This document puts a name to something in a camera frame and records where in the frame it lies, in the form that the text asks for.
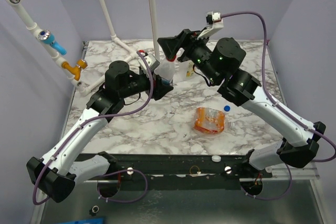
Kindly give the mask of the crushed bottle orange label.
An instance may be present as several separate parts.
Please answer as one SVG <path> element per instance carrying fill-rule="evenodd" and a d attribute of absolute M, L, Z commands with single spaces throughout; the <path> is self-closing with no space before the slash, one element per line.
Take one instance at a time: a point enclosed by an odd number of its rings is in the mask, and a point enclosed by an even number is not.
<path fill-rule="evenodd" d="M 204 133 L 216 135 L 225 129 L 225 114 L 220 110 L 199 107 L 195 110 L 193 129 Z"/>

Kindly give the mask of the blue bottle cap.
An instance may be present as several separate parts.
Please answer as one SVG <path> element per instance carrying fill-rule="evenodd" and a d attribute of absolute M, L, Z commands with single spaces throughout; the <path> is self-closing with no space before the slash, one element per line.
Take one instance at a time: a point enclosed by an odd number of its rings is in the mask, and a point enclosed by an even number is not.
<path fill-rule="evenodd" d="M 224 111 L 226 112 L 230 111 L 230 106 L 229 105 L 224 106 Z"/>

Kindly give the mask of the small bottle red label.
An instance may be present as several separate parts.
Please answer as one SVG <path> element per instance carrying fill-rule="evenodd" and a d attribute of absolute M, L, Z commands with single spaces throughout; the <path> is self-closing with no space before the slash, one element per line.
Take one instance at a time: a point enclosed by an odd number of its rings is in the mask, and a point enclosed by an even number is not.
<path fill-rule="evenodd" d="M 161 77 L 163 84 L 172 86 L 175 74 L 175 64 L 164 58 L 160 62 L 160 65 L 155 69 L 154 73 Z"/>

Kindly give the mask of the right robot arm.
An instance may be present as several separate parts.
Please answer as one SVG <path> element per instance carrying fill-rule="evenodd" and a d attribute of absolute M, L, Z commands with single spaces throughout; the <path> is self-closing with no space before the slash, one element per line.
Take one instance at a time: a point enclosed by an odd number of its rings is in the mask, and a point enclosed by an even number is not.
<path fill-rule="evenodd" d="M 319 134 L 305 130 L 299 123 L 287 117 L 288 108 L 281 103 L 272 104 L 261 83 L 240 65 L 246 56 L 234 38 L 222 38 L 213 50 L 207 47 L 207 39 L 198 39 L 199 31 L 182 30 L 177 36 L 158 38 L 167 60 L 174 60 L 177 52 L 183 54 L 179 62 L 191 61 L 209 80 L 210 86 L 218 86 L 218 93 L 228 102 L 240 106 L 262 118 L 282 135 L 282 140 L 258 150 L 250 150 L 241 165 L 242 173 L 255 177 L 268 166 L 285 163 L 304 168 L 319 149 Z"/>

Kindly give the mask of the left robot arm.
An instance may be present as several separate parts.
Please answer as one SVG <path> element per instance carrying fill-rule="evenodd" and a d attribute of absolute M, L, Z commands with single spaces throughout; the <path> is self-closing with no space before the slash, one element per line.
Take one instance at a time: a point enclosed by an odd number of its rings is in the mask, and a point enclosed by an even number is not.
<path fill-rule="evenodd" d="M 142 63 L 133 72 L 122 60 L 110 64 L 104 74 L 104 83 L 88 101 L 78 121 L 49 152 L 41 158 L 32 157 L 26 164 L 33 193 L 41 190 L 47 199 L 62 202 L 81 182 L 96 176 L 112 179 L 116 175 L 115 161 L 107 153 L 76 162 L 90 140 L 114 117 L 121 117 L 125 99 L 146 93 L 148 99 L 159 100 L 173 90 L 174 66 L 159 63 L 155 69 Z"/>

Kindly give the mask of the clear bottle yellow label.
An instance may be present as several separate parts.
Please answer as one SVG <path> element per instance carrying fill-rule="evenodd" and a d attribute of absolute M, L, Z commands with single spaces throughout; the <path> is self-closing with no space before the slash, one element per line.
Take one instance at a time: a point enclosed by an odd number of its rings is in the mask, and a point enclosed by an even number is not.
<path fill-rule="evenodd" d="M 183 80 L 190 80 L 195 76 L 193 65 L 193 62 L 190 60 L 180 64 L 180 74 Z"/>

